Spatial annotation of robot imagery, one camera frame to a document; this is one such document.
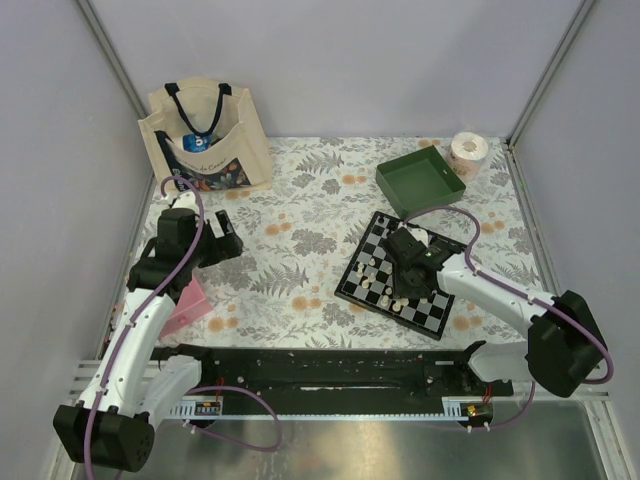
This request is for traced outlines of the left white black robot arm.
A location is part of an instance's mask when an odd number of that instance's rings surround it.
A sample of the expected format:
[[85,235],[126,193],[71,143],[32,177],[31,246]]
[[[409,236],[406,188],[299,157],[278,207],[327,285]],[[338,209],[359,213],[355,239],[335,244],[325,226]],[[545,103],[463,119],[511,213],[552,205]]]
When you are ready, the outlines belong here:
[[143,377],[194,271],[242,251],[226,211],[205,219],[193,194],[180,195],[162,211],[156,235],[129,271],[117,328],[99,367],[75,404],[59,406],[54,415],[54,430],[72,461],[139,471],[159,425],[187,391],[205,395],[214,389],[215,368],[185,355],[149,382]]

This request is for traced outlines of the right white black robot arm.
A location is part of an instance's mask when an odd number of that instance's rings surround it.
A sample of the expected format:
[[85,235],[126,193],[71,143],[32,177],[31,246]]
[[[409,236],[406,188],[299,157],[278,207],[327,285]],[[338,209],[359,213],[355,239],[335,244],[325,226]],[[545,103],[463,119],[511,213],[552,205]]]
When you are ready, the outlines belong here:
[[515,329],[522,341],[474,343],[455,383],[475,396],[494,381],[534,381],[549,393],[570,397],[601,361],[611,359],[583,297],[531,290],[474,266],[469,248],[443,240],[423,242],[399,227],[381,243],[392,263],[394,291],[422,299],[439,291],[476,304]]

